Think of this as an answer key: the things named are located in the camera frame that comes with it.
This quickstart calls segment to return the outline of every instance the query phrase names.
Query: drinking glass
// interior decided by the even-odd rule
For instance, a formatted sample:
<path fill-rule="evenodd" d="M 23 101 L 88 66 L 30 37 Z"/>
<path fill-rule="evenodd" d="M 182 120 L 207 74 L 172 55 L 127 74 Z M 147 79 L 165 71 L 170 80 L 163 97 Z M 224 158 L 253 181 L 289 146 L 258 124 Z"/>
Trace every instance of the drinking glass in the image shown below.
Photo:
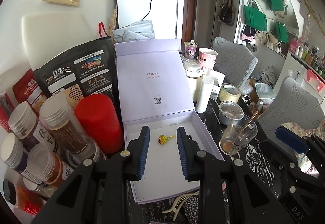
<path fill-rule="evenodd" d="M 245 114 L 234 115 L 219 142 L 220 150 L 227 155 L 235 155 L 257 135 L 257 126 L 254 121 L 245 128 L 250 117 Z"/>

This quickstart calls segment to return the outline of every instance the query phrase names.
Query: metal bowl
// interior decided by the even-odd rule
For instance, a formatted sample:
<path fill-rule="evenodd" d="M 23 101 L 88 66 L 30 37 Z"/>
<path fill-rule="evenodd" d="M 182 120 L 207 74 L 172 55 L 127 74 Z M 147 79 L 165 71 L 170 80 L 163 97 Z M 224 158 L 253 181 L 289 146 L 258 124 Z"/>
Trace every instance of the metal bowl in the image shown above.
<path fill-rule="evenodd" d="M 222 124 L 228 125 L 231 118 L 236 114 L 244 114 L 243 109 L 232 101 L 223 101 L 219 105 L 219 120 Z"/>

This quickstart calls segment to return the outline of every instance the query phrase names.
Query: red canister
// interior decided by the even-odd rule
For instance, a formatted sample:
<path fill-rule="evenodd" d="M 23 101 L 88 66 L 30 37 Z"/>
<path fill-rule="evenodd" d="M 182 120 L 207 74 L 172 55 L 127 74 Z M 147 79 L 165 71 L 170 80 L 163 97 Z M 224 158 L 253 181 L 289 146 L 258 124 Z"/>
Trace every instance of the red canister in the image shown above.
<path fill-rule="evenodd" d="M 103 94 L 82 99 L 74 110 L 86 133 L 91 136 L 105 154 L 121 149 L 124 140 L 121 125 L 112 100 Z"/>

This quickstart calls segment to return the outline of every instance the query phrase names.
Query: black snack bag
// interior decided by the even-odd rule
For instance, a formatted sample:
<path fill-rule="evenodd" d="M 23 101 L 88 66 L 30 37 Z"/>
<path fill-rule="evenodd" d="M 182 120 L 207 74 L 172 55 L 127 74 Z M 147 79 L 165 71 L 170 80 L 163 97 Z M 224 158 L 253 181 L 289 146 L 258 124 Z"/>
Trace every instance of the black snack bag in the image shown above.
<path fill-rule="evenodd" d="M 114 45 L 110 37 L 96 39 L 64 51 L 34 71 L 47 98 L 64 93 L 74 109 L 91 94 L 109 96 L 120 116 Z"/>

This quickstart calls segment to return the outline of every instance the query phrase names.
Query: white refrigerator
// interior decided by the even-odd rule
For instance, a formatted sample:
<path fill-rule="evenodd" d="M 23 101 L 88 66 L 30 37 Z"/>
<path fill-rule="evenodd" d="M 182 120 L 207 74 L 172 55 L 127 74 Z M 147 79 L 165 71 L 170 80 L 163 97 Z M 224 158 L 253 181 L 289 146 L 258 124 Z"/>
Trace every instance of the white refrigerator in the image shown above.
<path fill-rule="evenodd" d="M 118 27 L 152 20 L 155 39 L 182 38 L 184 0 L 118 0 Z"/>

